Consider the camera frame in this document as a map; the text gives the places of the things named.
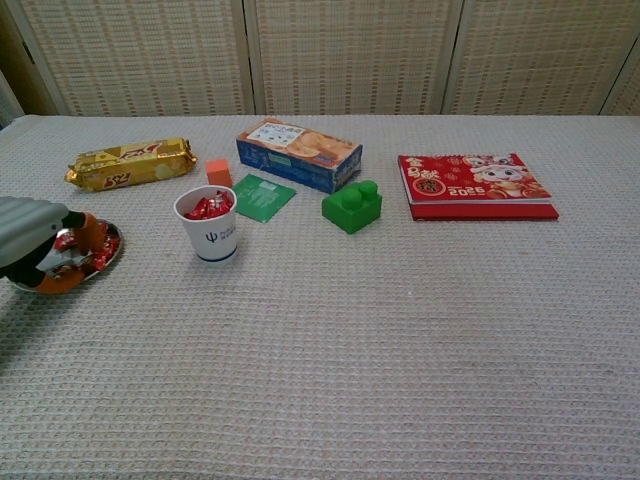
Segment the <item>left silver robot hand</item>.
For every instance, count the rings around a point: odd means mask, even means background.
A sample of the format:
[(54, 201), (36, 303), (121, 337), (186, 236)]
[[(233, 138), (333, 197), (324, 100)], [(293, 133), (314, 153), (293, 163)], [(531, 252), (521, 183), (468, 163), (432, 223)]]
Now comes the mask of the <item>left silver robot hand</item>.
[(3, 197), (1, 276), (43, 294), (67, 293), (82, 283), (86, 277), (82, 270), (68, 269), (51, 276), (38, 268), (62, 228), (74, 233), (84, 255), (95, 254), (104, 246), (106, 231), (89, 212), (30, 197)]

